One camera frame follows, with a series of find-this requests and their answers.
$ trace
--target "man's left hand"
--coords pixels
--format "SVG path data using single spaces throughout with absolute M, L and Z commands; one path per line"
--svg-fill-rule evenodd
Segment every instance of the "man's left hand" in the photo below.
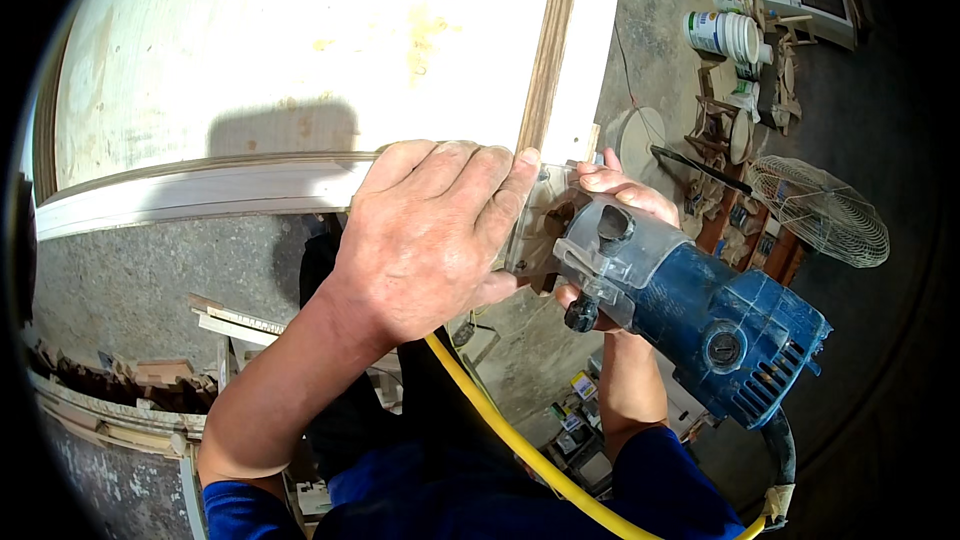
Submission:
M 491 271 L 540 170 L 540 153 L 415 139 L 391 145 L 350 207 L 322 300 L 390 347 L 518 288 Z

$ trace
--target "yellow power cable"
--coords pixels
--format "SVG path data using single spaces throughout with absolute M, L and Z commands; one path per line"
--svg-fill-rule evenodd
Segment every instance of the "yellow power cable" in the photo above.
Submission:
M 658 538 L 654 534 L 637 527 L 633 523 L 620 517 L 617 513 L 609 510 L 600 503 L 599 500 L 592 497 L 583 488 L 573 482 L 572 479 L 561 473 L 557 467 L 551 463 L 540 451 L 535 449 L 513 426 L 507 423 L 503 415 L 497 410 L 493 403 L 484 396 L 480 388 L 460 367 L 453 356 L 447 352 L 444 344 L 434 333 L 426 335 L 426 343 L 430 346 L 434 355 L 437 356 L 446 373 L 453 378 L 454 383 L 460 388 L 467 400 L 473 404 L 477 413 L 483 417 L 486 424 L 503 440 L 510 450 L 514 451 L 519 457 L 539 474 L 546 483 L 563 495 L 567 500 L 577 506 L 579 510 L 586 513 L 593 521 L 597 522 L 613 534 L 620 538 L 646 539 Z M 753 524 L 744 530 L 736 540 L 750 540 L 756 538 L 763 532 L 766 525 L 766 517 L 760 515 Z

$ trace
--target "blue shirt sleeve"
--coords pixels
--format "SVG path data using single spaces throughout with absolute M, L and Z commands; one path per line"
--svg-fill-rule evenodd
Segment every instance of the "blue shirt sleeve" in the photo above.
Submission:
M 210 540 L 304 537 L 279 498 L 243 481 L 214 481 L 203 488 L 203 512 Z
M 666 426 L 630 438 L 613 463 L 613 503 L 662 538 L 732 538 L 743 524 Z M 628 515 L 640 511 L 634 519 Z

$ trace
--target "blue shirt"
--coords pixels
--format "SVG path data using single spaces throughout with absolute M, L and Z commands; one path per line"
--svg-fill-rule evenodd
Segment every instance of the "blue shirt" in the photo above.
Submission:
M 407 442 L 373 450 L 330 480 L 334 508 L 315 538 L 614 537 L 573 503 L 481 453 Z M 432 480 L 424 480 L 428 465 Z M 604 504 L 663 538 L 730 538 L 737 513 L 697 469 L 677 436 L 651 427 L 624 445 Z M 211 540 L 303 537 L 277 497 L 240 481 L 203 489 Z

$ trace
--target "plywood sheet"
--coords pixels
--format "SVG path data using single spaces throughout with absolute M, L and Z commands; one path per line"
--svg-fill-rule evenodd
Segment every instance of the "plywood sheet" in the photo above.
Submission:
M 376 150 L 411 138 L 512 148 L 545 6 L 82 0 L 57 93 L 57 185 L 204 157 Z M 596 34 L 605 58 L 609 26 Z

